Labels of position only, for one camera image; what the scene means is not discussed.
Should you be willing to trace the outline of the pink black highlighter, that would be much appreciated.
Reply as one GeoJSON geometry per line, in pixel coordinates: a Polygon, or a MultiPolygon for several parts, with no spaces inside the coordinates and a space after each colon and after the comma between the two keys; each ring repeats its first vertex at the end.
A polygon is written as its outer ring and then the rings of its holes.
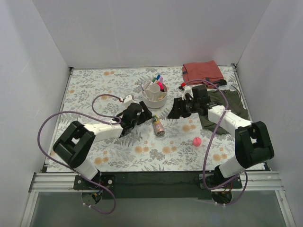
{"type": "Polygon", "coordinates": [[[158,85],[160,86],[160,91],[161,92],[165,92],[163,84],[160,82],[158,85]]]}

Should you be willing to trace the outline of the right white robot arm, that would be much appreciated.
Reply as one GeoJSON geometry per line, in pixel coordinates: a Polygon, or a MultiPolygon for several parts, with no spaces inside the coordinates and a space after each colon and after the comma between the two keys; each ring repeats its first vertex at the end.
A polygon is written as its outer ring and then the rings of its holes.
{"type": "Polygon", "coordinates": [[[211,101],[204,85],[186,89],[182,97],[175,98],[168,118],[187,118],[193,113],[206,117],[235,139],[235,155],[218,165],[213,175],[203,176],[204,188],[208,188],[207,182],[212,182],[214,189],[225,188],[238,174],[274,157],[266,125],[241,118],[228,107],[211,101]]]}

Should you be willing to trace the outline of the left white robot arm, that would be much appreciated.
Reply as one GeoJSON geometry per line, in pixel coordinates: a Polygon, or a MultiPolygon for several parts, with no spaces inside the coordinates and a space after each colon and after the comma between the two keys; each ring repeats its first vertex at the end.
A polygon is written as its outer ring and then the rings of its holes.
{"type": "Polygon", "coordinates": [[[73,121],[53,145],[53,151],[67,166],[84,177],[90,189],[100,186],[100,171],[89,161],[87,155],[93,143],[118,139],[129,134],[134,127],[152,118],[152,112],[143,101],[131,103],[110,122],[82,124],[73,121]]]}

